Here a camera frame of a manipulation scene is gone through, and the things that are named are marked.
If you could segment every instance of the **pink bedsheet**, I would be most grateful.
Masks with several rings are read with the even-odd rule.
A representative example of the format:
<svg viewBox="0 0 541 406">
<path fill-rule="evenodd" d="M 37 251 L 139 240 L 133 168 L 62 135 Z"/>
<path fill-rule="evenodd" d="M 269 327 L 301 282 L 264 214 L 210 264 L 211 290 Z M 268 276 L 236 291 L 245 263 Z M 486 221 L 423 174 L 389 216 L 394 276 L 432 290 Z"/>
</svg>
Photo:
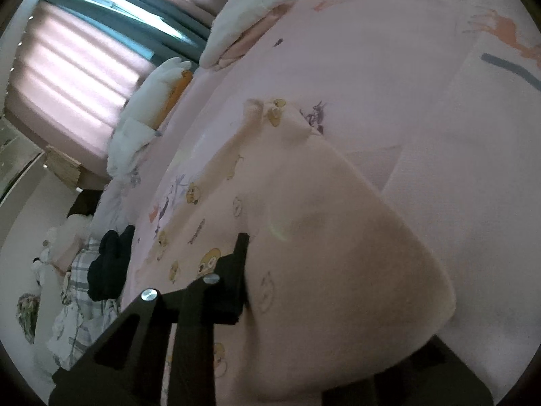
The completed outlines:
<svg viewBox="0 0 541 406">
<path fill-rule="evenodd" d="M 221 79 L 201 89 L 208 101 L 183 98 L 149 151 L 125 201 L 139 218 L 123 306 L 167 222 L 172 154 L 196 175 L 246 99 L 286 98 L 444 261 L 458 307 L 440 336 L 500 400 L 541 338 L 539 44 L 519 0 L 298 0 L 234 66 L 205 74 Z M 196 146 L 208 157 L 194 164 Z"/>
</svg>

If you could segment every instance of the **black metal bracket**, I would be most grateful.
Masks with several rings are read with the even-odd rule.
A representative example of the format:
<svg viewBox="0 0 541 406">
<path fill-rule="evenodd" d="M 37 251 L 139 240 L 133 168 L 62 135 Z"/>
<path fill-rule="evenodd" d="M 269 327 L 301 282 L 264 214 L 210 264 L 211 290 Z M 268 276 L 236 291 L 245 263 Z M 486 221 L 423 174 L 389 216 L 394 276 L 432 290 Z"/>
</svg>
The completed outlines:
<svg viewBox="0 0 541 406">
<path fill-rule="evenodd" d="M 247 302 L 244 265 L 250 237 L 214 273 L 186 289 L 145 290 L 70 371 L 53 375 L 50 406 L 159 405 L 172 324 L 177 324 L 168 405 L 215 406 L 214 325 L 234 325 Z"/>
</svg>

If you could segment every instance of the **white wall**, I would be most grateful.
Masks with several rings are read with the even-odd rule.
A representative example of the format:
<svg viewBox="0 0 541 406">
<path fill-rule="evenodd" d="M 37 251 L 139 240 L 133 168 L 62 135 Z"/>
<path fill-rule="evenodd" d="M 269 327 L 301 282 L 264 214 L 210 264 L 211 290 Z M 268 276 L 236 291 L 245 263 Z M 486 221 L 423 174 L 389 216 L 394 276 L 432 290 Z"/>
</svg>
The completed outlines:
<svg viewBox="0 0 541 406">
<path fill-rule="evenodd" d="M 40 168 L 43 171 L 42 164 L 35 166 L 34 170 Z M 32 187 L 25 184 L 25 176 L 14 189 Z M 31 172 L 27 179 L 34 179 L 32 176 L 35 174 Z M 32 346 L 16 320 L 17 301 L 22 294 L 37 291 L 37 283 L 30 270 L 32 259 L 43 249 L 42 241 L 47 230 L 66 220 L 75 198 L 74 191 L 52 173 L 45 172 L 26 202 L 19 203 L 20 212 L 0 249 L 0 340 L 18 371 L 45 403 L 54 385 L 34 367 Z"/>
</svg>

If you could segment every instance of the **black cloth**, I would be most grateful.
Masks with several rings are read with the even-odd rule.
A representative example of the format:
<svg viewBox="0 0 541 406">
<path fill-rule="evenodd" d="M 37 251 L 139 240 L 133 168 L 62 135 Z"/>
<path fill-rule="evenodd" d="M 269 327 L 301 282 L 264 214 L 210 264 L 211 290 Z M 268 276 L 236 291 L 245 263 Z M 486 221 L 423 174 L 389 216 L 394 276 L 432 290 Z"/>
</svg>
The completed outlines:
<svg viewBox="0 0 541 406">
<path fill-rule="evenodd" d="M 94 215 L 102 193 L 102 190 L 92 189 L 85 189 L 79 193 L 75 203 L 73 203 L 73 206 L 71 206 L 68 212 L 68 217 L 70 215 Z"/>
<path fill-rule="evenodd" d="M 99 245 L 99 256 L 88 268 L 88 296 L 95 302 L 118 299 L 126 283 L 132 255 L 134 226 L 122 235 L 108 231 Z"/>
</svg>

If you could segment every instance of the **metal screw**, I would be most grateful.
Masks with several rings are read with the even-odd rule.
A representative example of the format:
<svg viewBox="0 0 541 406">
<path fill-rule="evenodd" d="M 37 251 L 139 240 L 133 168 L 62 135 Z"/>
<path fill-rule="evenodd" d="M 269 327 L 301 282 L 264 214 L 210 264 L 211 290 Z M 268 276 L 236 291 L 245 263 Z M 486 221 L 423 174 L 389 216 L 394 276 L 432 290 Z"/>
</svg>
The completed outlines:
<svg viewBox="0 0 541 406">
<path fill-rule="evenodd" d="M 154 289 L 147 289 L 141 293 L 141 299 L 150 302 L 158 297 L 158 292 Z"/>
<path fill-rule="evenodd" d="M 220 282 L 220 276 L 216 273 L 210 273 L 203 277 L 203 281 L 205 284 L 215 285 Z"/>
</svg>

